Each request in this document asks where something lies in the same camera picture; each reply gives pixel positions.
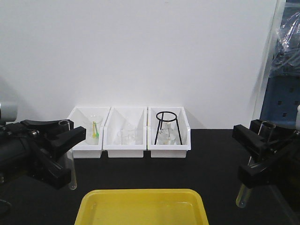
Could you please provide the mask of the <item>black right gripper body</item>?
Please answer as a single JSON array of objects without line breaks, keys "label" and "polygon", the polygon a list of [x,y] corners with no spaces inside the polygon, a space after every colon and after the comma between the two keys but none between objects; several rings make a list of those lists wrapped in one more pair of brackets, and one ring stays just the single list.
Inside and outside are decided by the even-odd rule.
[{"label": "black right gripper body", "polygon": [[274,155],[285,147],[288,151],[275,163],[272,168],[270,183],[274,185],[300,184],[300,133],[294,131],[290,135],[275,136],[271,139],[275,149]]}]

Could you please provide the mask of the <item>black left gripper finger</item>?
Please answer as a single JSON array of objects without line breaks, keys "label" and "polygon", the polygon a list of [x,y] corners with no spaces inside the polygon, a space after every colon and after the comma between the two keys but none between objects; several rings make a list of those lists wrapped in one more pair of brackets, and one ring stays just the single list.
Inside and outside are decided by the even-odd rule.
[{"label": "black left gripper finger", "polygon": [[21,121],[22,132],[20,138],[32,141],[69,141],[70,140],[70,120],[52,121]]},{"label": "black left gripper finger", "polygon": [[69,141],[39,141],[30,143],[35,152],[36,159],[40,163],[45,181],[51,187],[60,189],[71,181],[71,170],[66,168],[64,154],[75,145],[85,140],[86,129],[76,127],[70,130]]}]

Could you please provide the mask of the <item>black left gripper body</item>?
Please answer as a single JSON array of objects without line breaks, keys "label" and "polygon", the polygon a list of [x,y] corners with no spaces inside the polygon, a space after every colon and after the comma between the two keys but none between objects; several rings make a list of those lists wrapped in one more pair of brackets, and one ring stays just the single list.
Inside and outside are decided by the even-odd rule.
[{"label": "black left gripper body", "polygon": [[30,143],[38,142],[40,131],[21,123],[0,126],[0,183],[6,184],[21,176],[44,182],[44,174]]}]

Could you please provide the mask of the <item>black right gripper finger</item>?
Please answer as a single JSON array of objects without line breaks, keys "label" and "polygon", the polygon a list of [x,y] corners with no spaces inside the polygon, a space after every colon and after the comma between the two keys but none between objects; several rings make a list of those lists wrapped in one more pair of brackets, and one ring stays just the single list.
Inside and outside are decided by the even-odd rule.
[{"label": "black right gripper finger", "polygon": [[[298,131],[295,128],[281,127],[280,135],[290,135],[294,131]],[[253,166],[252,168],[246,168],[247,164],[241,164],[238,168],[238,178],[239,180],[248,188],[254,188],[257,186],[270,185],[272,168],[275,163],[288,151],[288,148],[285,147],[278,154],[273,155],[266,160],[260,162],[258,165]]]},{"label": "black right gripper finger", "polygon": [[232,137],[249,154],[249,162],[262,162],[279,152],[281,127],[275,124],[239,124],[233,127]]}]

